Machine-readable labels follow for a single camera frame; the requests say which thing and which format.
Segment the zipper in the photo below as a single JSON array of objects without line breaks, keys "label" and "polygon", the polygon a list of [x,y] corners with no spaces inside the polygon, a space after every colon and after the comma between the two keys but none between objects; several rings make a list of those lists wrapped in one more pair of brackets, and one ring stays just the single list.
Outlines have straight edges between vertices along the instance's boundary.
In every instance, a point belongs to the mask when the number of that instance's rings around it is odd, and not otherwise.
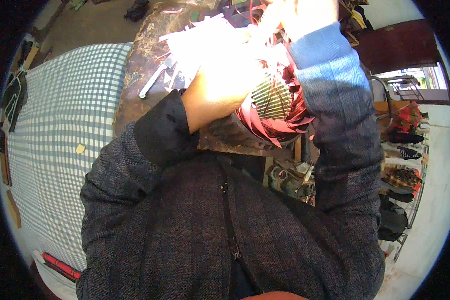
[{"label": "zipper", "polygon": [[232,216],[230,214],[230,202],[228,201],[228,183],[227,183],[228,177],[223,167],[222,166],[220,167],[223,173],[223,184],[222,186],[220,186],[220,190],[222,191],[223,215],[225,218],[225,229],[228,237],[228,247],[230,248],[230,255],[233,257],[235,261],[238,261],[240,266],[243,268],[243,271],[250,280],[250,283],[252,284],[252,288],[255,291],[255,293],[257,295],[263,294],[264,290],[258,284],[257,279],[248,268],[247,264],[243,260],[242,254],[240,253],[240,248],[239,245],[237,244],[237,238],[235,236],[235,230],[232,224]]}]

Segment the bed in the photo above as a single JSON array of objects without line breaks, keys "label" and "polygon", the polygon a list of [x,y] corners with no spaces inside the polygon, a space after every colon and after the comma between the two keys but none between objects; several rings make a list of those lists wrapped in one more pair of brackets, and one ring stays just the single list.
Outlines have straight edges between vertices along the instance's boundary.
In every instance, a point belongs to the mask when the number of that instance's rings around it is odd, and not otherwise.
[{"label": "bed", "polygon": [[[27,248],[78,271],[87,266],[80,190],[100,149],[114,136],[131,49],[132,43],[84,46],[30,70],[27,103],[8,135],[11,190]],[[80,144],[85,151],[77,153]]]}]

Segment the wooden table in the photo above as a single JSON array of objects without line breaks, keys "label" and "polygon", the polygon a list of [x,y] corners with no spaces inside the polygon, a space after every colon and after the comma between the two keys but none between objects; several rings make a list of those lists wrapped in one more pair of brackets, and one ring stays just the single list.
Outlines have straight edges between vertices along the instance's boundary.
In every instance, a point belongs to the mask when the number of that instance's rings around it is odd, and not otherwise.
[{"label": "wooden table", "polygon": [[[205,15],[216,15],[218,4],[219,0],[174,0],[154,4],[153,12],[145,19],[135,36],[132,50],[125,64],[124,87],[113,123],[115,137],[121,135],[126,124],[138,120],[168,94],[164,89],[164,76],[161,75],[150,88],[145,99],[138,96],[145,83],[166,57],[157,58],[169,51],[165,42],[159,42],[159,37],[184,30],[193,12],[199,12],[199,21],[202,21]],[[180,8],[182,12],[179,14],[162,13],[164,10],[175,11]],[[198,149],[255,156],[292,157],[290,150],[282,150],[278,147],[265,151],[246,146],[227,145],[206,129],[200,131]]]}]

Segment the knife handle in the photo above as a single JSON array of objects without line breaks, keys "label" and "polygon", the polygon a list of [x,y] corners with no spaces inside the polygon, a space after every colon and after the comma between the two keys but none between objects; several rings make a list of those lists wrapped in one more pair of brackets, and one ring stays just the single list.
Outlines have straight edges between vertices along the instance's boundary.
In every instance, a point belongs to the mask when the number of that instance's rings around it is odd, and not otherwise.
[{"label": "knife handle", "polygon": [[165,64],[161,64],[160,67],[153,73],[153,75],[150,77],[150,79],[145,83],[145,86],[141,89],[138,96],[140,98],[145,98],[147,95],[148,90],[154,85],[155,81],[157,81],[158,76],[160,76],[160,73],[162,73],[163,70],[166,70],[167,66]]}]

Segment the knife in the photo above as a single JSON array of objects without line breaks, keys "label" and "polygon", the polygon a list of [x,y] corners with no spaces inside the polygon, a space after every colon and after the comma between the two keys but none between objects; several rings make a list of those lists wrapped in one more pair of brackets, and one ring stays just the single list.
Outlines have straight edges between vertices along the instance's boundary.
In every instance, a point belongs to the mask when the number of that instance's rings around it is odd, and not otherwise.
[{"label": "knife", "polygon": [[160,74],[162,73],[163,70],[166,70],[168,68],[173,67],[173,65],[175,64],[175,60],[173,59],[172,54],[170,54],[165,61],[160,65],[160,67],[158,67],[158,69],[155,71],[155,73],[153,73],[153,75],[150,77],[150,79],[147,81],[147,83],[145,84],[145,86],[141,89],[140,93],[138,94],[138,96],[140,98],[145,98],[145,96],[147,95],[148,90],[154,85],[155,81],[157,81],[158,76],[160,76]]}]

